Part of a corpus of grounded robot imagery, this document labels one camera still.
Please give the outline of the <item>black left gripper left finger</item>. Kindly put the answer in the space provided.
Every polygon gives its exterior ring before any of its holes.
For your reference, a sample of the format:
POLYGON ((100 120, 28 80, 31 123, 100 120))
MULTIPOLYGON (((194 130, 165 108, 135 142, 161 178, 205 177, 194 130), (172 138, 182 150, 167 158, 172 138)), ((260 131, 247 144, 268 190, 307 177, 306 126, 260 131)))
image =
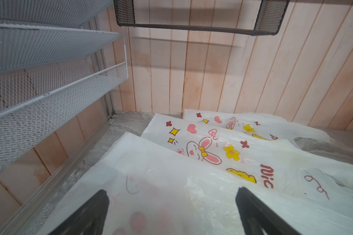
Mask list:
POLYGON ((101 235, 109 207, 105 190, 99 190, 50 235, 101 235))

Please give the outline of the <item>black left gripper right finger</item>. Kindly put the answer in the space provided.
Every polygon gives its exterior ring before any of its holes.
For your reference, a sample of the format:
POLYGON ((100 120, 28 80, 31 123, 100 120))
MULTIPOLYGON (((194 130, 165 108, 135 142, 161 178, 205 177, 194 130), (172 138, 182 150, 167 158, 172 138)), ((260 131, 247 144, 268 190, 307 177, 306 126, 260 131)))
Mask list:
POLYGON ((247 188, 238 189, 235 202, 246 235, 299 234, 247 188))

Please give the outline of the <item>white plastic bag front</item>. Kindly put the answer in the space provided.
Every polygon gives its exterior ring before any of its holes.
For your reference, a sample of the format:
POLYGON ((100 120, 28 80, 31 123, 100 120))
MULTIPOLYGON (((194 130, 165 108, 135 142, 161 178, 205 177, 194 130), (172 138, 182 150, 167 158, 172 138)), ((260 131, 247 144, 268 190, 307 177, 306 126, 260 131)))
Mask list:
POLYGON ((97 192, 104 235, 242 235, 244 187, 303 235, 353 235, 353 197, 331 204, 265 189, 125 133, 65 194, 41 227, 48 235, 97 192))

